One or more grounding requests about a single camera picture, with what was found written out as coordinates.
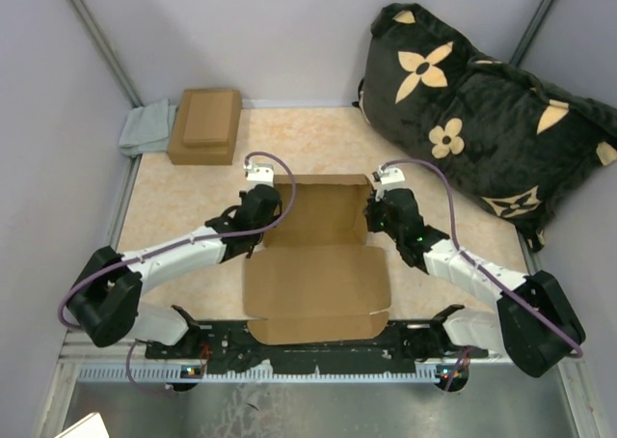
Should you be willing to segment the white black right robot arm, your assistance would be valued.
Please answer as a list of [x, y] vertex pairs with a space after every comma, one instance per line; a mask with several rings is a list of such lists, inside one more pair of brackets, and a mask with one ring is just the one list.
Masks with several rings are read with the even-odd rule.
[[367, 228], [385, 233], [411, 268], [445, 279], [492, 306], [445, 312], [429, 337], [432, 350], [450, 357], [461, 347], [508, 357], [538, 378], [563, 358], [579, 356], [586, 333], [557, 279], [540, 270], [525, 274], [475, 256], [454, 238], [425, 224], [413, 192], [374, 190], [364, 210]]

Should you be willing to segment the brown cardboard box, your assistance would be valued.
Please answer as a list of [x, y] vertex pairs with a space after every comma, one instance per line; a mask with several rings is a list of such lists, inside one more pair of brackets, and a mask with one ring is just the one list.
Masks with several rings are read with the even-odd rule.
[[389, 321], [387, 253], [367, 243], [367, 176], [277, 175], [290, 211], [246, 260], [243, 308], [266, 345], [373, 339]]

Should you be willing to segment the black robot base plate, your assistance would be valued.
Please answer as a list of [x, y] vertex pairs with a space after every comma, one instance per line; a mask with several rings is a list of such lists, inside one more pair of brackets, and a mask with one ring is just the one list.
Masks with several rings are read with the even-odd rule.
[[244, 372], [269, 361], [279, 373], [413, 372], [417, 362], [455, 357], [462, 352], [449, 340], [443, 324], [464, 309], [450, 305], [430, 319], [390, 320], [375, 338], [345, 342], [267, 345], [249, 332], [246, 320], [191, 321], [181, 342], [148, 342], [150, 360], [198, 359], [206, 371]]

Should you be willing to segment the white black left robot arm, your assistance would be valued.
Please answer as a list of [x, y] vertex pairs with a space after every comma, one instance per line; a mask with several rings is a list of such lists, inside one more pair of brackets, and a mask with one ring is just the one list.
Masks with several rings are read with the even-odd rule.
[[128, 337], [167, 346], [181, 358], [194, 355], [201, 336], [192, 317], [142, 297], [192, 271], [249, 256], [281, 216], [282, 199], [274, 187], [259, 184], [240, 200], [177, 240], [124, 254], [109, 246], [97, 250], [61, 304], [60, 320], [82, 329], [97, 347]]

